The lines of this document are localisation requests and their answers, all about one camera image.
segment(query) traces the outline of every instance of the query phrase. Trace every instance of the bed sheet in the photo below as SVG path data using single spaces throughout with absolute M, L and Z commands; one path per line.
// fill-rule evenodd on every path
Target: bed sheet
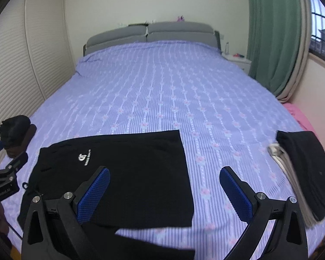
M 300 131 L 289 112 L 264 87 L 219 52 L 201 43 L 158 41 L 110 47 L 79 60 L 74 76 L 31 117 L 37 132 L 18 173 L 27 182 L 39 149 L 58 141 L 99 134 L 179 129 L 194 199 L 191 228 L 121 229 L 119 234 L 168 247 L 196 249 L 195 259 L 223 259 L 246 224 L 219 184 L 229 165 L 254 191 L 273 199 L 294 195 L 267 152 L 276 131 Z M 6 157 L 1 167 L 6 165 Z M 5 200 L 16 222 L 23 189 Z M 270 221 L 253 259 L 272 230 Z M 325 235 L 325 219 L 307 230 L 309 254 Z M 9 237 L 20 248 L 20 241 Z

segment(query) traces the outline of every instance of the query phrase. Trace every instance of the sky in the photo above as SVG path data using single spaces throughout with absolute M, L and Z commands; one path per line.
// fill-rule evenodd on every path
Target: sky
M 320 0 L 310 0 L 312 12 L 325 16 L 325 7 Z M 325 29 L 325 18 L 312 15 L 312 34 L 321 37 L 319 30 Z

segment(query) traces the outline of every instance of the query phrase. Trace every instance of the white nightstand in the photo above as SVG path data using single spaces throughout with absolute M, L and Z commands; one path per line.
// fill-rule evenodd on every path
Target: white nightstand
M 242 70 L 246 73 L 249 74 L 249 69 L 250 65 L 252 64 L 251 60 L 247 60 L 244 57 L 234 57 L 233 55 L 225 55 L 222 54 L 224 58 L 226 58 L 228 61 L 235 63 L 238 65 Z

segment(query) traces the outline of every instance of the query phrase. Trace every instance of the gray headboard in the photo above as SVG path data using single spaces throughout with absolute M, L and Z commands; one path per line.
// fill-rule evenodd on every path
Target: gray headboard
M 219 32 L 198 22 L 157 22 L 118 28 L 95 35 L 83 47 L 83 55 L 110 46 L 133 42 L 154 42 L 159 40 L 186 40 L 201 42 L 220 49 Z

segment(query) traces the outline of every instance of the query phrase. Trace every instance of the wardrobe door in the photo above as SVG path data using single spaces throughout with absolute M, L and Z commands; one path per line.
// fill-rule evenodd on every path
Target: wardrobe door
M 28 49 L 45 99 L 74 74 L 64 17 L 64 0 L 26 0 Z
M 10 0 L 0 14 L 0 123 L 18 114 L 31 116 L 44 101 L 28 54 L 24 3 Z

